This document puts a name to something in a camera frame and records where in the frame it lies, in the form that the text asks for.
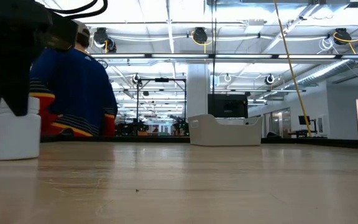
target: white column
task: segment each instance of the white column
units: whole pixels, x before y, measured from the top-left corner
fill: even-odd
[[[187,72],[186,118],[208,114],[208,92],[208,65],[189,64]]]

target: black circular fixture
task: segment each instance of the black circular fixture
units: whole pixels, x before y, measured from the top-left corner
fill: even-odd
[[[132,77],[132,83],[133,83],[133,84],[136,84],[138,80],[139,80],[139,76],[138,76],[138,74],[136,73],[136,74]]]
[[[231,81],[231,76],[227,73],[226,76],[224,77],[224,81],[229,82]]]
[[[266,85],[271,85],[274,82],[274,76],[272,74],[269,74],[268,76],[265,77],[265,84]]]
[[[208,36],[203,27],[196,27],[196,30],[193,34],[193,40],[199,44],[205,44],[208,40]]]
[[[337,28],[335,29],[335,35],[334,35],[334,42],[335,44],[338,44],[338,45],[345,45],[347,44],[347,42],[345,41],[341,41],[341,40],[352,40],[352,37],[351,35],[346,32],[346,28]]]

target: black cable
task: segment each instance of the black cable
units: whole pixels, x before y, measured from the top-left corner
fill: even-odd
[[[84,6],[76,8],[76,9],[69,9],[69,10],[50,9],[50,10],[52,10],[53,12],[60,13],[60,14],[74,14],[74,13],[83,12],[83,11],[89,9],[90,7],[94,6],[98,1],[99,0],[92,0],[92,2],[90,2],[89,4],[86,4]]]
[[[215,116],[215,64],[216,64],[216,37],[214,38],[214,2],[215,2],[215,12],[216,12],[216,0],[212,1],[211,4],[211,28],[212,28],[212,53],[214,55],[212,59],[212,115]]]
[[[106,9],[108,7],[108,4],[109,4],[108,0],[103,0],[103,7],[101,9],[97,10],[97,11],[70,15],[70,16],[66,16],[65,18],[67,18],[67,19],[80,19],[80,18],[97,16],[97,15],[100,15],[100,14],[102,14],[102,13],[104,13],[106,11]]]

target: wooden floor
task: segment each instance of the wooden floor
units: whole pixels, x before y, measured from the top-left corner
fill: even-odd
[[[0,162],[7,223],[358,223],[358,150],[43,144]]]

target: television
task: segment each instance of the television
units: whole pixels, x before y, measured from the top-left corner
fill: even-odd
[[[208,113],[215,118],[248,118],[247,96],[208,94]]]
[[[310,117],[309,116],[307,116],[307,118],[308,118],[308,123],[310,124]],[[306,125],[306,121],[305,121],[305,116],[299,116],[299,124],[300,125]]]

